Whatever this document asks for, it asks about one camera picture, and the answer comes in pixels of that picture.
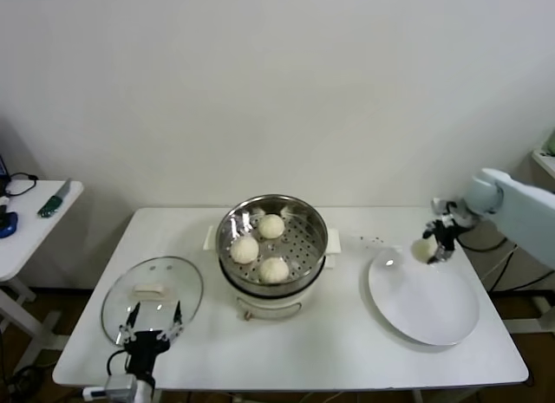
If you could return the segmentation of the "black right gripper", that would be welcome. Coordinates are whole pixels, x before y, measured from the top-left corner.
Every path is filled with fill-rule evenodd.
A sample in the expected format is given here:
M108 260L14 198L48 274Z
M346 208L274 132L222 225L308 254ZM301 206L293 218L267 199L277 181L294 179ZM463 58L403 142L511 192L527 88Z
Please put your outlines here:
M454 254L454 242L459 235L460 227L456 223L445 224L442 220L436 219L434 227L427 227L422 233L422 238L435 239L438 244L427 260L427 264L448 261Z

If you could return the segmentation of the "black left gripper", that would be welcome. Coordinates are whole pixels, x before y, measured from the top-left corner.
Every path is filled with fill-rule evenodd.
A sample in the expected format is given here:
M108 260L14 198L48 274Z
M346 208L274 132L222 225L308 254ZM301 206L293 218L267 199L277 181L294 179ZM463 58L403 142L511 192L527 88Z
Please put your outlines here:
M164 330L148 330L134 333L134 325L140 313L140 303L137 302L128 314L126 322L119 326L117 341L124 341L123 348L129 359L126 364L126 373L137 378L146 378L153 375L157 357L164 354L171 343L182 333L183 321L180 302L177 302L173 323Z

